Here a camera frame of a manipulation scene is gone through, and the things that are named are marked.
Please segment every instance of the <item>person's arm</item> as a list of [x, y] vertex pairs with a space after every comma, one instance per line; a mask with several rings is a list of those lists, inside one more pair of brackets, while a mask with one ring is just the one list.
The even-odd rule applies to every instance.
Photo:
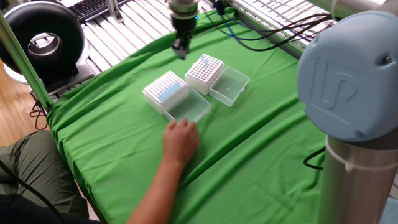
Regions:
[[163, 158], [149, 190], [126, 224], [166, 224], [180, 176], [199, 145], [195, 123], [170, 122], [163, 136]]

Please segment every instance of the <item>green tablecloth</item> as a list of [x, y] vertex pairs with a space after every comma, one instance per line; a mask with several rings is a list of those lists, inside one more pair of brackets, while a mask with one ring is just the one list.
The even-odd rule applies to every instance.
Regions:
[[[241, 37], [258, 37], [231, 27]], [[186, 61], [169, 48], [174, 34], [166, 35], [52, 108], [47, 121], [82, 191], [101, 218], [127, 220], [155, 174], [167, 124], [142, 89], [168, 70], [183, 78], [208, 54], [251, 79], [232, 107], [205, 96], [212, 108], [198, 123], [201, 145], [183, 175], [170, 222], [315, 223], [320, 174], [302, 161], [324, 145], [324, 135], [298, 101], [297, 60], [281, 49], [246, 50], [203, 16], [195, 32]]]

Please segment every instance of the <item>fingers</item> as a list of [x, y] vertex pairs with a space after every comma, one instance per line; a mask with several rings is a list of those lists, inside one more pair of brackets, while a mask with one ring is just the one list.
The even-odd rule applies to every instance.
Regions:
[[197, 124], [195, 122], [191, 122], [188, 124], [188, 129], [189, 130], [196, 130]]
[[176, 120], [174, 119], [174, 120], [170, 121], [170, 122], [167, 124], [166, 129], [173, 129], [173, 128], [175, 127], [176, 124], [177, 124], [177, 122], [176, 122]]
[[182, 127], [187, 127], [188, 126], [188, 120], [187, 119], [183, 119], [182, 121], [180, 121], [180, 123], [178, 125], [182, 126]]

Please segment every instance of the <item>cable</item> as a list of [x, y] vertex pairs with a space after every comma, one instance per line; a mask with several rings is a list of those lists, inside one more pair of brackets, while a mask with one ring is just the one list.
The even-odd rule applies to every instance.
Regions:
[[55, 216], [59, 218], [62, 224], [68, 224], [66, 219], [61, 215], [61, 213], [52, 205], [42, 194], [40, 194], [38, 191], [36, 191], [33, 187], [31, 187], [29, 184], [25, 183], [23, 180], [21, 180], [17, 175], [15, 175], [11, 170], [8, 169], [8, 167], [0, 160], [0, 167], [6, 172], [6, 174], [10, 175], [13, 177], [18, 184], [21, 184], [23, 187], [25, 187], [27, 190], [31, 191], [34, 195], [36, 195], [41, 201], [43, 201], [48, 208], [53, 211]]
[[306, 165], [307, 167], [312, 168], [312, 169], [323, 170], [323, 167], [314, 166], [314, 165], [309, 164], [308, 162], [309, 162], [309, 160], [313, 159], [315, 156], [317, 156], [325, 151], [326, 151], [326, 147], [323, 147], [323, 148], [319, 149], [318, 151], [314, 152], [313, 154], [309, 155], [307, 158], [304, 159], [304, 165]]
[[[268, 32], [267, 35], [264, 35], [264, 36], [262, 36], [262, 37], [258, 37], [258, 38], [254, 38], [254, 39], [244, 39], [244, 38], [236, 37], [235, 34], [232, 32], [231, 28], [229, 27], [229, 25], [226, 23], [226, 21], [225, 21], [224, 19], [223, 19], [223, 22], [226, 24], [227, 28], [228, 28], [229, 31], [231, 32], [230, 34], [227, 33], [227, 32], [225, 32], [225, 31], [223, 31], [221, 28], [219, 28], [219, 27], [218, 27], [218, 24], [216, 24], [216, 23], [211, 19], [211, 17], [208, 15], [207, 12], [204, 12], [204, 13], [205, 13], [206, 17], [209, 19], [209, 21], [213, 24], [213, 27], [215, 27], [216, 29], [218, 29], [220, 32], [222, 32], [222, 33], [228, 35], [229, 37], [234, 37], [234, 38], [237, 39], [237, 40], [248, 40], [248, 41], [262, 40], [262, 39], [265, 39], [265, 38], [267, 38], [267, 37], [269, 37], [269, 36], [271, 36], [271, 35], [274, 35], [274, 34], [280, 32], [280, 31], [284, 31], [284, 30], [290, 30], [290, 31], [292, 31], [293, 33], [295, 33], [294, 37], [300, 36], [300, 34], [303, 33], [302, 31], [297, 32], [297, 31], [291, 30], [291, 29], [294, 29], [294, 28], [302, 28], [302, 27], [307, 26], [307, 25], [309, 25], [309, 26], [310, 26], [309, 28], [311, 28], [311, 27], [314, 27], [314, 26], [320, 24], [321, 22], [324, 22], [324, 21], [327, 21], [327, 20], [330, 20], [330, 19], [331, 19], [331, 15], [330, 15], [330, 14], [314, 14], [314, 15], [308, 16], [308, 17], [306, 17], [306, 18], [300, 19], [300, 20], [298, 20], [298, 21], [295, 21], [295, 22], [293, 22], [293, 23], [291, 23], [291, 24], [289, 24], [289, 25], [287, 25], [287, 26], [284, 26], [284, 27], [281, 28], [281, 29], [275, 29], [275, 30], [262, 30], [261, 32]], [[299, 23], [299, 22], [306, 21], [306, 20], [311, 19], [311, 18], [313, 18], [313, 17], [321, 17], [321, 16], [324, 16], [324, 18], [319, 19], [319, 20], [316, 20], [316, 21], [307, 22], [307, 23], [304, 23], [304, 24], [300, 24], [300, 25], [293, 26], [293, 25], [295, 25], [295, 24], [297, 24], [297, 23]]]
[[[224, 17], [221, 16], [221, 18], [222, 18], [223, 22], [226, 24], [226, 26], [227, 26], [227, 28], [229, 29], [229, 31], [234, 35], [232, 29], [231, 29], [231, 28], [229, 27], [229, 25], [226, 23]], [[328, 20], [328, 19], [329, 19], [329, 18], [324, 18], [324, 19], [321, 19], [321, 21], [323, 22], [323, 21], [326, 21], [326, 20]], [[284, 41], [282, 41], [282, 42], [280, 42], [280, 43], [278, 43], [278, 44], [275, 44], [275, 45], [272, 46], [272, 47], [268, 47], [268, 48], [264, 48], [264, 49], [255, 49], [255, 48], [252, 48], [252, 47], [250, 47], [250, 46], [247, 46], [247, 45], [244, 44], [243, 42], [241, 42], [241, 40], [239, 40], [237, 37], [234, 36], [234, 38], [236, 39], [236, 41], [238, 41], [239, 44], [241, 44], [243, 47], [245, 47], [245, 48], [247, 48], [247, 49], [249, 49], [249, 50], [252, 50], [252, 51], [255, 51], [255, 52], [264, 52], [264, 51], [267, 51], [267, 50], [275, 49], [275, 48], [277, 48], [277, 47], [280, 47], [281, 45], [284, 45], [284, 44], [288, 43], [290, 40], [294, 39], [296, 36], [298, 36], [298, 35], [304, 33], [307, 29], [310, 29], [310, 28], [312, 28], [312, 27], [314, 27], [314, 26], [316, 26], [316, 25], [317, 25], [317, 24], [312, 24], [312, 25], [306, 27], [304, 30], [301, 30], [301, 31], [298, 32], [297, 34], [295, 34], [295, 35], [289, 37], [288, 39], [285, 39]]]
[[[36, 97], [34, 96], [34, 94], [32, 92], [30, 94], [33, 96], [33, 99], [36, 100]], [[35, 105], [33, 105], [32, 111], [29, 113], [29, 116], [31, 118], [36, 118], [36, 122], [35, 122], [36, 130], [44, 130], [48, 126], [48, 124], [46, 123], [44, 128], [37, 127], [37, 125], [39, 123], [39, 117], [45, 117], [45, 114], [43, 113], [42, 110], [44, 110], [44, 109], [43, 109], [42, 105], [40, 104], [40, 101], [36, 100]]]

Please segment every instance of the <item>clear plastic lid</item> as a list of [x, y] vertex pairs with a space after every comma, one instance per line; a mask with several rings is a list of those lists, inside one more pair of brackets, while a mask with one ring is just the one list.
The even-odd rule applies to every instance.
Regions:
[[198, 122], [209, 113], [211, 104], [195, 90], [189, 90], [188, 96], [169, 110], [164, 110], [164, 116], [170, 121], [187, 119], [189, 122]]
[[227, 106], [232, 106], [249, 80], [247, 75], [227, 66], [210, 87], [209, 94]]

